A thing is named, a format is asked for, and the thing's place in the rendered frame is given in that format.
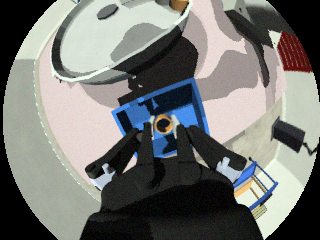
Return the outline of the blue crate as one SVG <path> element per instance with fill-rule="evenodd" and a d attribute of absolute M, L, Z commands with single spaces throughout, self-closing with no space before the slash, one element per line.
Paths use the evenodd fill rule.
<path fill-rule="evenodd" d="M 111 111 L 111 113 L 123 136 L 133 128 L 143 130 L 143 122 L 149 121 L 154 115 L 156 120 L 160 114 L 166 114 L 170 118 L 174 114 L 185 127 L 196 125 L 210 135 L 203 103 L 194 77 L 142 96 Z M 172 130 L 167 134 L 161 134 L 155 129 L 153 153 L 154 157 L 166 157 L 177 153 L 176 139 Z"/>

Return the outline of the bronze bushing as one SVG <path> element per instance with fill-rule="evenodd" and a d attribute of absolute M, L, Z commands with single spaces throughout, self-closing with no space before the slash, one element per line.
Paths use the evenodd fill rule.
<path fill-rule="evenodd" d="M 170 8 L 175 11 L 184 11 L 186 9 L 188 0 L 171 0 Z"/>
<path fill-rule="evenodd" d="M 166 126 L 166 127 L 160 127 L 160 126 L 157 124 L 158 120 L 163 119 L 163 118 L 168 119 L 168 120 L 170 121 L 170 122 L 169 122 L 169 125 Z M 157 125 L 156 125 L 156 124 L 157 124 Z M 157 132 L 159 132 L 159 133 L 161 133 L 161 134 L 167 134 L 167 133 L 169 133 L 169 132 L 171 131 L 171 129 L 172 129 L 172 121 L 171 121 L 171 119 L 168 118 L 168 116 L 167 116 L 166 114 L 160 114 L 160 115 L 156 118 L 156 121 L 155 121 L 155 129 L 156 129 Z"/>

